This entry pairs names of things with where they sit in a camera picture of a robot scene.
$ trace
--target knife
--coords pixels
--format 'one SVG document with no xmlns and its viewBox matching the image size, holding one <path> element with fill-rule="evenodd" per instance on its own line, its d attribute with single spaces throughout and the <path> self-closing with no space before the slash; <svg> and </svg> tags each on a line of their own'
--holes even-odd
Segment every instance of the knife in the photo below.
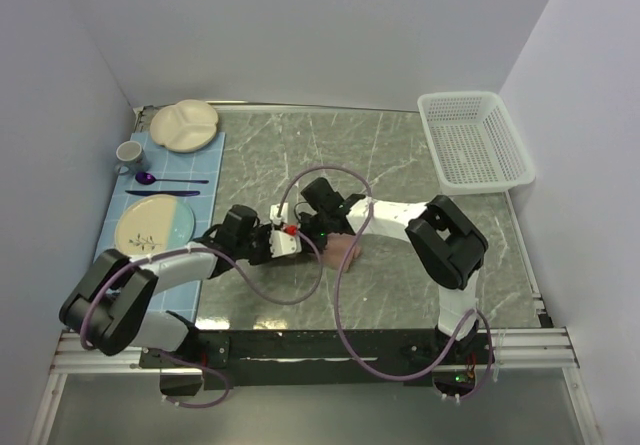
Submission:
<svg viewBox="0 0 640 445">
<path fill-rule="evenodd" d="M 174 197 L 194 197 L 200 195 L 199 190 L 125 190 L 130 195 L 148 197 L 150 195 L 173 195 Z"/>
</svg>

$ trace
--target spoon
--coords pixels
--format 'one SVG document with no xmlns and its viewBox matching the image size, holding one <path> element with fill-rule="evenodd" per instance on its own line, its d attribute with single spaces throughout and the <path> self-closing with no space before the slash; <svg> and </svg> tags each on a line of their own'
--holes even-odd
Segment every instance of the spoon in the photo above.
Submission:
<svg viewBox="0 0 640 445">
<path fill-rule="evenodd" d="M 143 185 L 151 185 L 155 182 L 189 182 L 189 183 L 209 183 L 209 180 L 176 180 L 171 178 L 156 178 L 147 172 L 136 173 L 136 182 Z"/>
</svg>

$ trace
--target plastic basket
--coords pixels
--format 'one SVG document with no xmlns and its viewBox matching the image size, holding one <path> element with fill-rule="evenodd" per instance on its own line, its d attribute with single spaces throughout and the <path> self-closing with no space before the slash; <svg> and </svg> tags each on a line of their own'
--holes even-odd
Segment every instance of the plastic basket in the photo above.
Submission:
<svg viewBox="0 0 640 445">
<path fill-rule="evenodd" d="M 529 154 L 495 93 L 431 93 L 418 99 L 418 108 L 443 193 L 504 192 L 535 178 Z"/>
</svg>

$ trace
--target beige plate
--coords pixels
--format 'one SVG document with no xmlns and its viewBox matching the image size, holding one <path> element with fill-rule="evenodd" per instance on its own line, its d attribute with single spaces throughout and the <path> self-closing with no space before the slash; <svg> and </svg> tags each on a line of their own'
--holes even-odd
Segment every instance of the beige plate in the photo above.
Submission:
<svg viewBox="0 0 640 445">
<path fill-rule="evenodd" d="M 183 100 L 160 110 L 151 120 L 151 139 L 172 152 L 193 152 L 218 131 L 218 112 L 207 102 Z"/>
<path fill-rule="evenodd" d="M 154 195 L 124 211 L 115 233 L 116 248 L 144 255 L 186 245 L 195 228 L 191 207 L 170 195 Z"/>
</svg>

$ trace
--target white mug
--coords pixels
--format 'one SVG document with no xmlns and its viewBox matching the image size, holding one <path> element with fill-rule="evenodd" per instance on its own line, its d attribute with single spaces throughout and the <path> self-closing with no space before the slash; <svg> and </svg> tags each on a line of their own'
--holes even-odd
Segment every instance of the white mug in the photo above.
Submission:
<svg viewBox="0 0 640 445">
<path fill-rule="evenodd" d="M 121 144 L 116 150 L 116 157 L 120 161 L 115 168 L 115 172 L 118 175 L 124 175 L 126 173 L 135 175 L 138 172 L 146 172 L 149 170 L 149 161 L 144 154 L 142 145 L 133 140 Z"/>
</svg>

